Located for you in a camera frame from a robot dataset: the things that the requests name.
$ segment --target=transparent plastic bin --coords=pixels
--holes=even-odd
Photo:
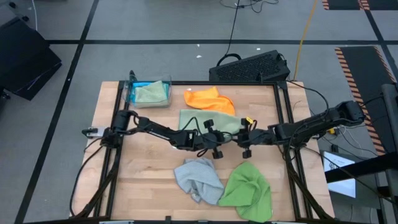
[[[165,100],[150,100],[136,102],[136,97],[138,95],[138,88],[150,85],[157,81],[162,82],[164,89]],[[124,99],[130,103],[135,108],[167,108],[171,104],[172,100],[172,78],[170,75],[162,75],[157,77],[151,77],[148,80],[137,80],[134,72],[130,71],[129,80],[124,83]]]

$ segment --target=light green cloth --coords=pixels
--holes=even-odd
[[[241,118],[237,118],[226,113],[205,110],[180,110],[178,129],[181,130],[192,117],[196,117],[198,119],[199,128],[202,133],[208,132],[203,122],[209,119],[212,119],[214,122],[213,130],[236,134],[239,132],[240,128],[243,128],[241,125]],[[192,120],[186,129],[198,129],[195,120]]]
[[[136,87],[136,103],[158,103],[165,100],[167,95],[162,81]]]
[[[235,206],[239,216],[254,222],[272,217],[271,188],[264,176],[250,162],[232,171],[219,206]]]

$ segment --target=folded cloth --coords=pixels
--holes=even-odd
[[[236,206],[243,219],[265,222],[272,217],[271,188],[264,176],[250,162],[232,171],[219,206]]]
[[[241,119],[235,116],[228,115],[226,113],[220,113],[217,111],[203,111],[203,110],[180,110],[180,121],[178,124],[179,130],[184,128],[189,120],[196,117],[198,120],[199,128],[202,133],[207,133],[208,130],[205,128],[203,122],[212,119],[214,122],[213,129],[219,131],[226,131],[231,134],[236,134],[239,129],[243,128]],[[187,130],[197,129],[195,121],[191,121],[186,127]]]
[[[162,81],[157,81],[143,87],[135,87],[135,103],[157,103],[167,100],[167,94]]]
[[[184,92],[184,99],[185,103],[193,108],[235,115],[232,101],[226,96],[221,96],[215,86],[203,91],[186,90]]]
[[[217,205],[224,192],[224,185],[209,159],[185,159],[184,165],[174,169],[174,175],[181,189],[191,194],[196,203],[203,199],[209,204]]]

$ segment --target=orange cloth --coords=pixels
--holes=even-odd
[[[220,96],[214,86],[208,90],[184,92],[185,103],[193,108],[202,110],[219,111],[235,116],[232,101],[226,96]]]

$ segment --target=wooden tabletop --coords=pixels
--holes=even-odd
[[[116,99],[118,83],[103,82],[99,93],[93,126],[109,126]],[[211,86],[174,85],[172,87],[172,104],[169,108],[136,109],[140,116],[173,129],[178,128],[178,117],[181,109],[190,109],[183,99],[187,88],[205,90]],[[279,123],[275,106],[274,92],[271,86],[217,86],[221,95],[230,98],[237,117],[250,117],[258,120],[257,128],[267,129],[270,124]],[[294,120],[310,116],[305,91],[289,83],[290,103],[294,106]],[[283,93],[280,91],[282,107]],[[87,149],[84,159],[89,157],[99,143]],[[315,140],[308,147],[318,150]],[[271,185],[273,216],[271,220],[293,221],[294,210],[288,183],[285,162],[276,146],[252,146],[252,158],[243,159],[242,149],[236,143],[222,145],[224,158],[213,160],[217,174],[226,185],[230,173],[244,161],[254,164]],[[83,169],[73,200],[73,209],[79,212],[98,188],[104,160],[103,149],[92,158]],[[334,216],[329,191],[323,172],[320,156],[301,150],[302,162],[309,191],[325,211]],[[205,157],[213,159],[211,153]],[[234,207],[218,207],[205,202],[197,204],[175,182],[173,170],[183,164],[186,158],[196,158],[195,152],[173,149],[167,141],[150,134],[138,133],[124,137],[123,151],[119,166],[112,219],[129,220],[164,220],[170,215],[173,220],[242,220]],[[302,194],[297,188],[301,216],[305,217]],[[104,194],[101,214],[107,202],[108,193]]]

